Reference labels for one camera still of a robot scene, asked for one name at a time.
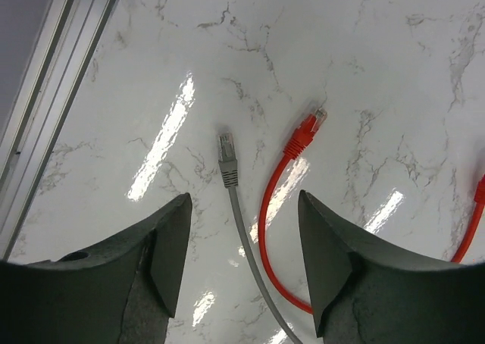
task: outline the gray wall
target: gray wall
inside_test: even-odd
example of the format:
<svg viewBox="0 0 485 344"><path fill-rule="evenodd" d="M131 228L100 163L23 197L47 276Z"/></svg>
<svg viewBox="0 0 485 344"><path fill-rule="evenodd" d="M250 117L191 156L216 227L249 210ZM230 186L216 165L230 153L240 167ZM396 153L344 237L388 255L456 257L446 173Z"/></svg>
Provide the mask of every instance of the gray wall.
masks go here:
<svg viewBox="0 0 485 344"><path fill-rule="evenodd" d="M0 0L0 138L51 0Z"/></svg>

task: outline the ethernet cable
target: ethernet cable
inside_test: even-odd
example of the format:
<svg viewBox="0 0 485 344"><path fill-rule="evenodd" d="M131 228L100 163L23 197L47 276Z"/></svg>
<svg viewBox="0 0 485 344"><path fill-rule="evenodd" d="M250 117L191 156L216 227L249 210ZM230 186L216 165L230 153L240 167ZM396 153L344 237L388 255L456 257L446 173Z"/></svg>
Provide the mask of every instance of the ethernet cable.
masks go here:
<svg viewBox="0 0 485 344"><path fill-rule="evenodd" d="M281 316L280 311L274 304L273 299L268 292L268 288L264 284L263 278L261 277L261 273L259 272L255 256L252 254L251 244L249 243L249 238L246 233L243 214L241 213L241 207L239 206L239 199L236 190L238 186L238 176L236 151L234 149L233 137L230 133L224 133L218 137L218 142L219 168L221 169L222 180L224 181L224 187L229 192L230 204L233 209L237 232L239 233L242 247L246 253L246 258L248 260L249 267L251 268L252 275L254 276L256 284L258 285L266 304L268 305L278 324L295 344L302 344L302 341L290 329L286 321Z"/></svg>
<svg viewBox="0 0 485 344"><path fill-rule="evenodd" d="M266 215L268 213L271 196L273 195L278 180L285 171L286 166L291 160L296 160L303 150L310 145L314 136L320 129L320 126L326 119L327 112L322 107L319 107L310 113L303 120L303 122L300 123L299 127L295 129L293 135L283 150L283 157L281 158L280 163L274 169L273 175L266 186L266 190L264 191L261 202L261 210L259 211L258 220L259 252L261 254L261 261L263 262L263 268L266 271L266 274L273 283L274 287L286 300L294 304L297 308L308 312L309 314L313 314L311 306L307 302L304 302L300 298L293 295L285 286L283 286L271 267L268 251L266 249Z"/></svg>

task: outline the marble floor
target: marble floor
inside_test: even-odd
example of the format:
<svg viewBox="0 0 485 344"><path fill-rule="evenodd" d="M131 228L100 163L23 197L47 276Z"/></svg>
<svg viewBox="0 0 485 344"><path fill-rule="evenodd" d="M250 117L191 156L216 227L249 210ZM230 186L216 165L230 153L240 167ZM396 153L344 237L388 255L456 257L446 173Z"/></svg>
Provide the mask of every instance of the marble floor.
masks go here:
<svg viewBox="0 0 485 344"><path fill-rule="evenodd" d="M190 192L168 343L288 343L250 274L217 166L233 132L253 241L265 184L309 101L329 117L269 212L275 271L308 298L307 189L397 245L448 260L485 169L485 0L120 0L17 240L57 259ZM465 258L485 260L485 220ZM311 317L273 290L305 343Z"/></svg>

